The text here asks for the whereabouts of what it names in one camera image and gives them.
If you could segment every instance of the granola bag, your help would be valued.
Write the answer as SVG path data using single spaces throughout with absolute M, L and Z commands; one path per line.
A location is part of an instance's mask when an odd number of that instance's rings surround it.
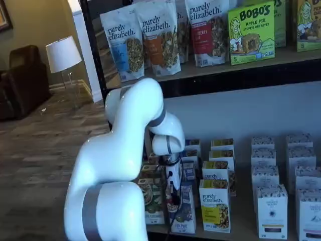
M 227 0 L 185 0 L 192 25 L 195 63 L 198 67 L 223 64 L 229 58 Z
M 175 1 L 152 0 L 135 6 L 154 74 L 165 76 L 180 72 Z
M 177 12 L 177 45 L 179 48 L 180 63 L 189 60 L 189 42 L 191 24 L 187 16 L 185 0 L 176 0 Z
M 100 19 L 121 81 L 144 76 L 142 34 L 134 5 L 101 14 Z

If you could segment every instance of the green box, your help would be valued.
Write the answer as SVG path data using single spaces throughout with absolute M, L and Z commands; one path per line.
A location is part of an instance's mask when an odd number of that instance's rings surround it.
M 231 64 L 275 57 L 274 1 L 228 12 Z
M 245 0 L 243 5 L 263 3 L 266 0 Z M 274 0 L 274 36 L 275 47 L 286 45 L 286 0 Z

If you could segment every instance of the picture frame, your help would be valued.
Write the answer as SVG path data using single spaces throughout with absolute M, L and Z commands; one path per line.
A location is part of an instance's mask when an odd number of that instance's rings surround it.
M 12 29 L 12 23 L 4 0 L 0 0 L 0 33 Z

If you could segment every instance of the beige wall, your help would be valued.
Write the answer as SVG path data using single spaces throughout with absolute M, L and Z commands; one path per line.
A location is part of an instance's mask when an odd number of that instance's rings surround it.
M 42 60 L 48 65 L 47 44 L 69 35 L 78 42 L 67 0 L 5 0 L 5 3 L 14 28 L 0 33 L 0 69 L 8 68 L 9 53 L 13 49 L 37 45 Z M 83 62 L 72 70 L 75 79 L 88 80 Z M 49 84 L 61 82 L 59 74 L 50 73 L 49 66 L 47 71 Z

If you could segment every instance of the lamp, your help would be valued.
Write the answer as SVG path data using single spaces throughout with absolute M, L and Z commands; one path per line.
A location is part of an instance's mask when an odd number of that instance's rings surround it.
M 51 73 L 61 72 L 61 77 L 75 107 L 78 103 L 78 85 L 72 81 L 72 73 L 69 70 L 72 66 L 81 62 L 81 57 L 72 36 L 60 39 L 54 43 L 46 45 L 46 51 Z

